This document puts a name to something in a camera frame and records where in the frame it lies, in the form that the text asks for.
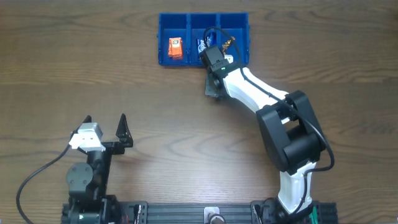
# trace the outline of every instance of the blue plastic bin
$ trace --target blue plastic bin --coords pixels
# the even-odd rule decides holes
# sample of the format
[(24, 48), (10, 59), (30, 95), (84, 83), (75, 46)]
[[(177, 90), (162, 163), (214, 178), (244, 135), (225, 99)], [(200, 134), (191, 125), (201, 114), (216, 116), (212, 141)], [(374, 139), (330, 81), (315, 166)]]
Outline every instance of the blue plastic bin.
[[(207, 27), (216, 26), (224, 29), (235, 37), (241, 53), (242, 62), (249, 63), (250, 37), (249, 21), (246, 12), (234, 13), (160, 13), (159, 14), (159, 41), (158, 59), (163, 66), (197, 66), (202, 65), (198, 58), (197, 39), (203, 39), (203, 32)], [(181, 37), (183, 59), (174, 60), (168, 56), (169, 38)], [(216, 31), (217, 46), (228, 40), (227, 36)], [(238, 55), (233, 45), (226, 51), (238, 61)]]

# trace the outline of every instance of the blue wrapper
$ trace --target blue wrapper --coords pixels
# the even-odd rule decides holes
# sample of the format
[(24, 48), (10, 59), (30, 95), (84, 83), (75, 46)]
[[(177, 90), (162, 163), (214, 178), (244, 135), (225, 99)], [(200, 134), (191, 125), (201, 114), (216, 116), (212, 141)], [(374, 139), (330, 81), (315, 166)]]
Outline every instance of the blue wrapper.
[[(216, 32), (210, 32), (206, 36), (207, 46), (212, 46), (216, 44)], [(200, 52), (202, 52), (206, 48), (205, 41), (202, 39), (197, 39), (197, 49), (198, 49), (198, 56)]]

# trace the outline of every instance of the gold object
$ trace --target gold object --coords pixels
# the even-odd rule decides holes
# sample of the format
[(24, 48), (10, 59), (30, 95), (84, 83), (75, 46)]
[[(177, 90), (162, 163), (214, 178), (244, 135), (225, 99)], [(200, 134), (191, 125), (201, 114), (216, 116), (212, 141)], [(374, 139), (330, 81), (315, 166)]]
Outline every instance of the gold object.
[(223, 46), (223, 54), (225, 55), (226, 54), (226, 49), (228, 49), (228, 47), (231, 45), (231, 40), (227, 40), (226, 42), (225, 42), (225, 44), (223, 44), (222, 46)]

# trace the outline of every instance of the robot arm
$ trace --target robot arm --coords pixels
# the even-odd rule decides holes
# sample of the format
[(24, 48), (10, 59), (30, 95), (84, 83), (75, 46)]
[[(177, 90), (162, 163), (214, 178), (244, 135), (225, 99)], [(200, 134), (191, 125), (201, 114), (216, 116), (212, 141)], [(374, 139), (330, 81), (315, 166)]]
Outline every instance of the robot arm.
[[(267, 153), (280, 170), (280, 191), (275, 201), (275, 208), (280, 213), (278, 223), (292, 222), (308, 215), (312, 210), (311, 173), (306, 179), (303, 174), (315, 167), (325, 147), (312, 128), (253, 83), (300, 111), (322, 134), (307, 96), (301, 91), (288, 94), (267, 85), (248, 68), (241, 70), (239, 62), (230, 63), (230, 58), (225, 59), (215, 45), (201, 53), (201, 60), (208, 72), (207, 93), (213, 92), (211, 96), (218, 98), (235, 98), (256, 113)], [(298, 120), (298, 126), (286, 130), (283, 124), (295, 120)]]

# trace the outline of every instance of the wooden tabletop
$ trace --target wooden tabletop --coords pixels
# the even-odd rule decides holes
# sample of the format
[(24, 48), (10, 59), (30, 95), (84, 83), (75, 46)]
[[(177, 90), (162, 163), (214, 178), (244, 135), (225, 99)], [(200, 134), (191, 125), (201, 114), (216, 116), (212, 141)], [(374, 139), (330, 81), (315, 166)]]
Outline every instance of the wooden tabletop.
[[(148, 202), (250, 202), (276, 197), (279, 172), (254, 114), (204, 95), (203, 68), (158, 64), (160, 12), (247, 11), (248, 67), (310, 98), (335, 153), (313, 175), (314, 200), (336, 202), (341, 223), (398, 216), (398, 2), (0, 2), (0, 220), (23, 223), (16, 192), (56, 158), (90, 114), (115, 139), (125, 113), (134, 148), (114, 156), (108, 193)], [(24, 188), (35, 223), (59, 223), (69, 150)], [(329, 163), (322, 153), (318, 167)]]

